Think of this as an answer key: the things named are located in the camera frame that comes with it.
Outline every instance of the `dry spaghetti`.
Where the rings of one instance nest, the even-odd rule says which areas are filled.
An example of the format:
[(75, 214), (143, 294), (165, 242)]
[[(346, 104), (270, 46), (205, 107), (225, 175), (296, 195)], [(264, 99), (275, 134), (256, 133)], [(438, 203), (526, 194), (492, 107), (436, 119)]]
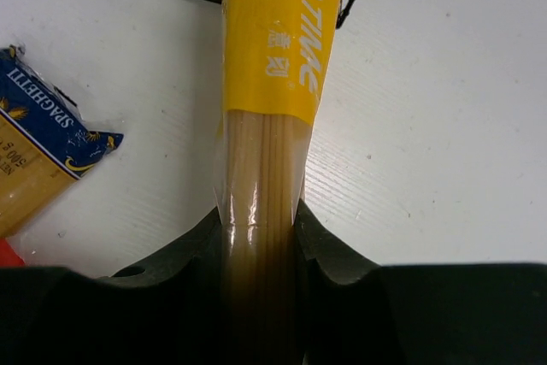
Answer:
[(16, 233), (123, 139), (87, 130), (75, 104), (20, 54), (0, 50), (0, 237)]
[(292, 223), (339, 0), (224, 0), (228, 363), (297, 364)]

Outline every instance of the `spaghetti bundle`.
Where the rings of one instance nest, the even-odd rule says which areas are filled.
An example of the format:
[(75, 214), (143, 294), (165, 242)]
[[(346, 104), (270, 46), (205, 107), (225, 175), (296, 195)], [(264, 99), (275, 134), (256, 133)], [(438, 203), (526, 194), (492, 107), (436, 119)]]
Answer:
[(224, 0), (223, 284), (229, 363), (302, 363), (293, 219), (339, 0)]
[(0, 238), (16, 233), (123, 138), (88, 131), (75, 105), (17, 54), (15, 47), (0, 50)]

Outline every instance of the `red object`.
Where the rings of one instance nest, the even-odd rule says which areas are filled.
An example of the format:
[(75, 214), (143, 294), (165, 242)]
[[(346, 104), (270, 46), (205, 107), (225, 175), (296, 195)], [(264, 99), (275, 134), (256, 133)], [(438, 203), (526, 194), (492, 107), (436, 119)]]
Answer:
[(5, 239), (0, 240), (0, 268), (24, 267), (25, 262), (15, 254), (15, 251)]

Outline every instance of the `white table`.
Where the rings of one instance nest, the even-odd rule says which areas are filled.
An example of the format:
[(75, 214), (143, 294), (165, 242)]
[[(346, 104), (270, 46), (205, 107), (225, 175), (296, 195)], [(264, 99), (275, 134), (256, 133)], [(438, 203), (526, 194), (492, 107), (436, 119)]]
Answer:
[[(112, 274), (214, 205), (221, 16), (197, 0), (0, 0), (0, 44), (112, 120), (121, 148), (14, 239)], [(307, 200), (381, 263), (547, 262), (547, 2), (358, 0), (338, 31)]]

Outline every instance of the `plastic wrap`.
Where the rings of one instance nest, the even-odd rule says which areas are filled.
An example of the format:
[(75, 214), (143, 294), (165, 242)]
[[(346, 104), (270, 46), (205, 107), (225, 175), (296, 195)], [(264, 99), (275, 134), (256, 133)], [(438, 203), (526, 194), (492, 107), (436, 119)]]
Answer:
[(229, 363), (302, 363), (294, 232), (339, 0), (224, 0), (217, 201)]
[(75, 103), (14, 46), (0, 50), (0, 238), (16, 233), (123, 136), (88, 130)]

